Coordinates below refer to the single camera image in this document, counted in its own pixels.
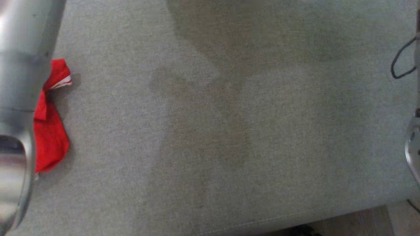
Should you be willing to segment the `red Bulls basketball jersey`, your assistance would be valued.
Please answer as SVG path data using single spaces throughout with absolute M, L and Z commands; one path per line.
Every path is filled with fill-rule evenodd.
M 35 172 L 45 173 L 52 170 L 66 156 L 70 141 L 48 93 L 72 85 L 71 71 L 65 59 L 51 61 L 51 74 L 44 83 L 34 114 L 34 135 L 36 143 Z

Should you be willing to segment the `grey sofa seat cushion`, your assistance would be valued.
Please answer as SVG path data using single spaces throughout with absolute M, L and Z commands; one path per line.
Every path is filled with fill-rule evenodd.
M 71 147 L 8 236 L 273 231 L 420 195 L 417 0 L 68 0 Z

